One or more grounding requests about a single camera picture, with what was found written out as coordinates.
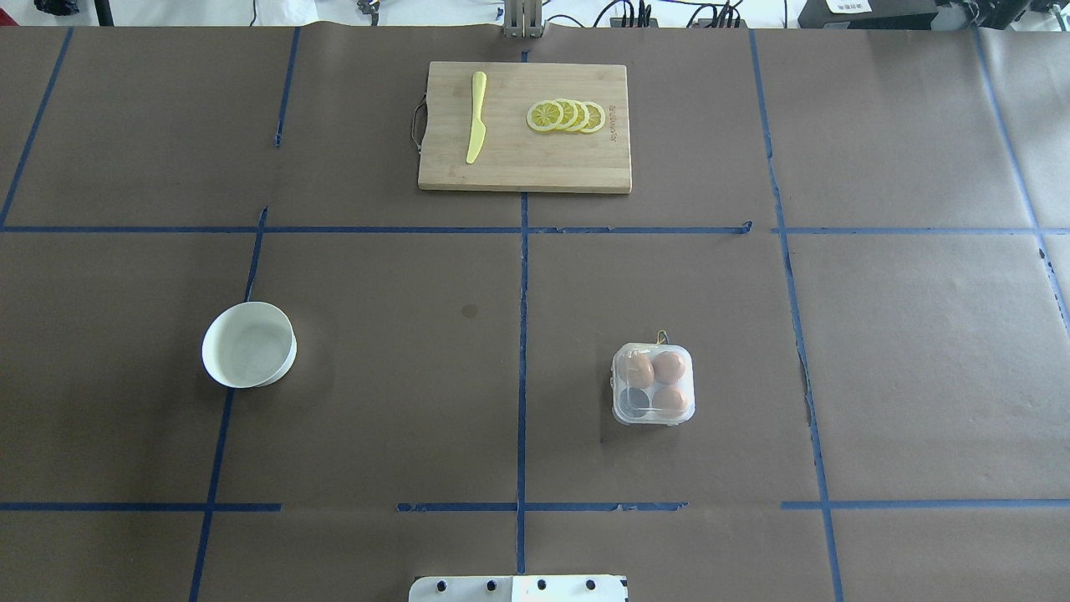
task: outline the wooden cutting board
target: wooden cutting board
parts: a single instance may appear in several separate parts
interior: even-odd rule
[[[464,161],[472,74],[487,74],[478,158]],[[607,123],[594,134],[534,132],[528,109],[553,98],[595,102]],[[432,62],[419,187],[429,190],[631,191],[628,75],[624,65]]]

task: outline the egg carton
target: egg carton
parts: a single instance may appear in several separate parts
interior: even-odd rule
[[[613,417],[675,427],[694,416],[691,354],[679,345],[628,343],[613,356]]]
[[[628,602],[617,575],[421,577],[409,602]]]

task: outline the white label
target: white label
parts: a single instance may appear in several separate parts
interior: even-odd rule
[[[828,10],[837,15],[854,15],[857,13],[871,13],[869,0],[825,0]]]

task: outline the lemon slice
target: lemon slice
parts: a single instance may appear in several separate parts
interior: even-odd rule
[[[598,103],[583,103],[587,109],[587,122],[580,132],[584,134],[594,134],[595,132],[602,128],[606,125],[606,109],[601,108]]]
[[[561,125],[565,109],[560,103],[546,101],[528,109],[528,126],[536,132],[549,132]]]
[[[575,104],[576,108],[579,109],[577,111],[578,119],[576,120],[576,123],[569,125],[568,127],[565,127],[565,132],[579,132],[580,129],[582,129],[587,125],[587,119],[591,119],[591,111],[587,109],[586,103],[575,103]]]
[[[565,109],[565,118],[561,120],[561,123],[554,127],[554,129],[564,132],[572,125],[576,125],[576,122],[580,120],[579,103],[569,98],[554,98],[553,102],[557,103],[563,109]]]

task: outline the knife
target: knife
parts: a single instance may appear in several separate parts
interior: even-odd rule
[[[472,74],[472,133],[469,135],[469,154],[465,161],[475,163],[487,137],[487,126],[483,124],[483,96],[487,92],[487,74],[477,71]]]

